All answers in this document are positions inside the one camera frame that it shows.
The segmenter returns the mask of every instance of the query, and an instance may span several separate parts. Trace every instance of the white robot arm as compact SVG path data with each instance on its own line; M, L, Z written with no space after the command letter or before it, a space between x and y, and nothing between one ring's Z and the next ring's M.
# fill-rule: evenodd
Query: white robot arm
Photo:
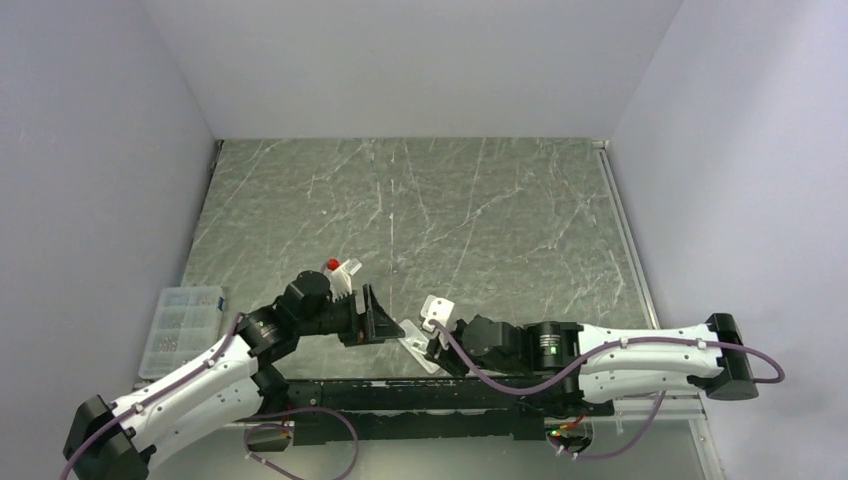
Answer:
M65 475L73 468L80 480L141 480L227 423L256 414L268 417L286 406L328 406L329 394L293 395L291 382L272 363L292 353L305 335L336 334L346 346L403 337L368 285L363 293L365 311L359 313L352 294L337 295L325 275L303 272L273 304L240 317L209 351L165 378L109 404L99 396L88 400L77 410L65 444ZM722 400L757 396L746 356L751 352L742 346L730 315L674 330L614 330L571 322L516 327L480 316L468 323L459 320L453 331L439 322L432 327L438 335L428 345L428 360L461 380L444 388L463 384L456 393L433 395L433 378L420 379L430 392L422 402L440 406L434 408L445 408L445 398L456 402L457 410L471 404L478 410L504 409L520 399L546 411L554 405L597 415L610 414L611 399L663 390L704 391ZM481 369L517 376L503 377L509 383L504 385ZM466 377L469 370L476 377ZM312 387L324 383L313 381ZM421 402L409 400L415 398L408 393L415 391L415 379L405 381L407 393L387 404L390 383L360 381L379 390L357 390L363 398L379 398L379 407L349 398L329 406L351 412L420 409ZM503 395L479 395L486 385ZM541 393L550 387L555 388ZM604 404L609 408L593 408Z

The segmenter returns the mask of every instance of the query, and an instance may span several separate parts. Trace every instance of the black bracket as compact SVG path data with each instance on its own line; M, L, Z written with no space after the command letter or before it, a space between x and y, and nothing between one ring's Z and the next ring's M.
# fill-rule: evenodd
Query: black bracket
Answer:
M742 345L742 336L736 320L729 313L714 313L706 321L711 332L715 332L722 342ZM690 375L687 380L706 392L713 400L750 400L760 395L754 383L748 355L736 350L721 349L718 366L724 370L713 378L701 378Z

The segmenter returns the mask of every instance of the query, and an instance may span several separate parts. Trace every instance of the white plastic part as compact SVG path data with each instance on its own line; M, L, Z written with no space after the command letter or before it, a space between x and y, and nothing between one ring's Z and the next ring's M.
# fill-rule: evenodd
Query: white plastic part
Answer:
M343 297L353 293L353 276L362 268L362 262L349 258L335 270L324 270L324 275L330 279L330 290L333 298Z
M707 325L664 330L616 330L583 325L583 331L578 333L580 351L586 352L605 342L634 339L637 337L667 337L684 338L688 340L718 341L715 332ZM611 370L647 370L656 372L678 372L686 375L712 378L722 372L716 359L721 357L721 349L708 347L699 349L697 346L674 345L667 343L630 343L626 349L614 348L590 358L580 367L581 389L583 376ZM641 390L634 393L650 392Z
M583 400L603 403L615 398L650 392L674 390L697 394L701 390L686 381L687 374L650 370L613 370L592 374L581 373L578 378Z
M218 349L223 341L224 338L221 338L210 349L205 350L197 358L156 383L118 398L115 400L118 406L114 410L120 413L127 408L133 408L134 404L173 384L198 366L205 367L209 356ZM174 422L192 409L197 408L209 397L235 382L254 375L258 368L257 361L256 358L249 355L249 352L250 347L247 343L241 337L236 336L227 351L215 362L212 368L204 370L188 384L148 405L141 414L133 415L121 422L121 427L124 430L135 429L136 435L132 442L136 449L141 451L149 447L154 440L165 434Z
M253 380L245 378L230 385L180 417L153 442L156 453L150 457L148 468L153 470L186 446L222 425L255 414L261 406L259 387Z
M427 373L433 374L439 371L439 368L441 367L424 358L424 355L427 354L427 344L430 342L430 339L421 333L421 330L415 326L415 323L413 323L412 320L406 319L400 322L399 325L406 334L404 338L398 339L400 345L406 349L410 355L412 355L412 358L414 358L415 361L424 368L424 370L427 370Z
M453 314L454 303L446 298L428 295L421 307L421 329L427 333L433 333L436 329L430 325L435 320L446 328L450 328L451 314Z

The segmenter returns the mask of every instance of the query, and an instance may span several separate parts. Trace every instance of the metal edge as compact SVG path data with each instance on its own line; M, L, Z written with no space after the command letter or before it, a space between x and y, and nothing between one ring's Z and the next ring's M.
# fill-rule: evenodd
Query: metal edge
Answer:
M689 420L689 430L692 431L692 441L695 442L695 451L698 452L698 460L701 462L704 478L707 480L724 480L724 468L721 466L721 460L718 457L713 435L706 418Z
M633 240L630 225L627 223L627 215L624 213L621 196L619 196L618 188L615 185L615 178L612 175L612 168L610 167L606 149L596 148L595 151L598 154L598 165L601 167L604 181L607 184L607 191L610 193L610 201L613 206L613 212L615 213L616 223L618 224L618 232L621 234L621 241L626 246L625 253L627 253L627 259L630 262L630 271L639 290L639 301L642 303L642 311L645 313L650 326L654 329L659 329L660 323L657 319L657 311L654 308L654 301L648 289L645 272L642 270L642 263L639 261L639 253L636 251L636 243Z

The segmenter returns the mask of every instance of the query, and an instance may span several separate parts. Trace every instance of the storage compartment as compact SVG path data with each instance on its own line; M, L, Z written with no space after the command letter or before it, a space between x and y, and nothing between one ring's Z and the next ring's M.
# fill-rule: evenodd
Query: storage compartment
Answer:
M162 378L211 347L218 339L223 306L221 287L163 290L147 337L139 377Z

